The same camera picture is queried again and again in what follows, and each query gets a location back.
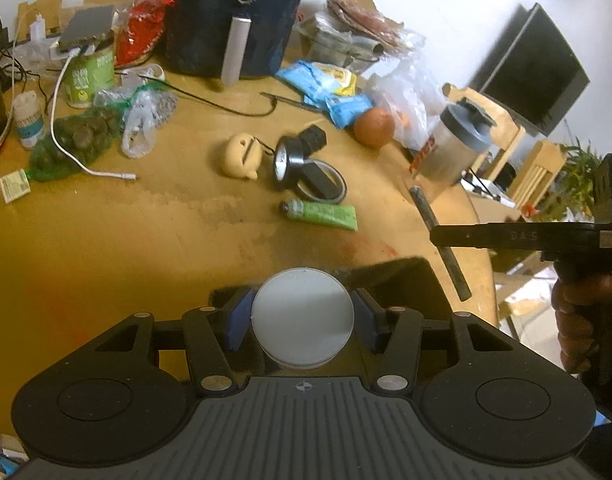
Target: yellow figurine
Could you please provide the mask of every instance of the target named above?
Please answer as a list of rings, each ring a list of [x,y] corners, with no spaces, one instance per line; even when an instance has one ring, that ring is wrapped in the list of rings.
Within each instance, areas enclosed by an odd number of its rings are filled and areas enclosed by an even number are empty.
[[[262,156],[263,148],[257,139],[249,134],[236,134],[228,140],[221,169],[234,178],[257,180]]]

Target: television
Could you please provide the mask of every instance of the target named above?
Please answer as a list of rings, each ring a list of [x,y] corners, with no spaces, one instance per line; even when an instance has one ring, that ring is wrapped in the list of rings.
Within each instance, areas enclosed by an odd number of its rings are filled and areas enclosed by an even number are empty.
[[[590,82],[540,4],[480,89],[525,126],[548,136]]]

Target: metal screw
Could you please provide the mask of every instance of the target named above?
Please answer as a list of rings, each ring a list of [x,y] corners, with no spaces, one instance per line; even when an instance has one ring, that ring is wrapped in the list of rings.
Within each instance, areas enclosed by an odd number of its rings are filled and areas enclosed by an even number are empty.
[[[209,375],[204,377],[199,384],[209,392],[222,392],[232,386],[232,381],[224,375]]]
[[[408,381],[401,375],[382,375],[377,379],[377,386],[387,392],[398,392],[408,386]]]

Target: red bag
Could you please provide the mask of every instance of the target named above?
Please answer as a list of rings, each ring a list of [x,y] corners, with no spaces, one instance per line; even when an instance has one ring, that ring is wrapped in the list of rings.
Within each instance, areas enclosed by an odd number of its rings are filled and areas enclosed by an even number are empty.
[[[164,33],[166,7],[174,0],[138,0],[117,39],[117,66],[133,63],[154,49]]]

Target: white disc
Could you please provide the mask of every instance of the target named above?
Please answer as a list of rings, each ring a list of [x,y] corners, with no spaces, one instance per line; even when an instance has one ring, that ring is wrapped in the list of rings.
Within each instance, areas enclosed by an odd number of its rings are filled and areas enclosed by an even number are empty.
[[[317,269],[288,269],[257,292],[251,320],[266,354],[287,368],[317,368],[353,333],[355,311],[343,285]]]

